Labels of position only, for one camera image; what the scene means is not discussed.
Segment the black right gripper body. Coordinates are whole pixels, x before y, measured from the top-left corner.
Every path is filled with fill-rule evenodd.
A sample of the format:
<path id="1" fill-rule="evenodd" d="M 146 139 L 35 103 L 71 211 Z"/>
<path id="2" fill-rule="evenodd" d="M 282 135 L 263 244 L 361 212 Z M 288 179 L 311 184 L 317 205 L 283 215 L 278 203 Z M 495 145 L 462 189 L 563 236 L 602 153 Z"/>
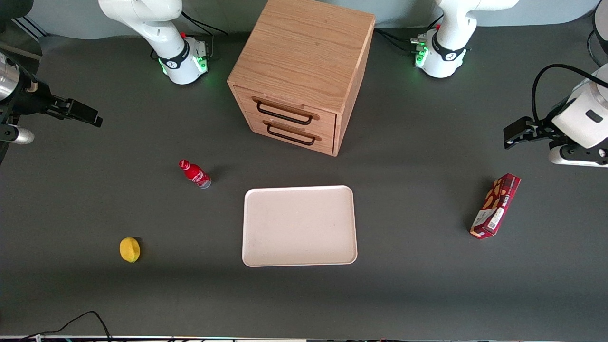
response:
<path id="1" fill-rule="evenodd" d="M 31 84 L 31 81 L 19 81 L 13 93 L 1 100 L 2 124 L 11 123 L 12 117 L 20 117 L 20 115 L 47 114 L 60 118 L 52 108 L 55 104 L 55 97 L 52 95 L 50 87 L 43 82 L 37 82 L 36 91 L 28 92 L 28 86 Z"/>

